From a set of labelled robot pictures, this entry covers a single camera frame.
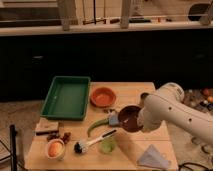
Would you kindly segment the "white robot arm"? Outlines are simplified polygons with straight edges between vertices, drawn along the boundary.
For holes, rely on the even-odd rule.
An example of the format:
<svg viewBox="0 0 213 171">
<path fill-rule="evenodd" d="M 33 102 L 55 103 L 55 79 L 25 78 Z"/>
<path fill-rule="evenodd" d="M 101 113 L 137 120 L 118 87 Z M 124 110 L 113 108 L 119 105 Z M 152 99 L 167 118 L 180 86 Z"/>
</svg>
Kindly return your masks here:
<svg viewBox="0 0 213 171">
<path fill-rule="evenodd" d="M 142 132 L 150 132 L 158 129 L 165 120 L 213 146 L 213 116 L 184 105 L 183 99 L 181 86 L 164 84 L 145 98 L 137 125 Z"/>
</svg>

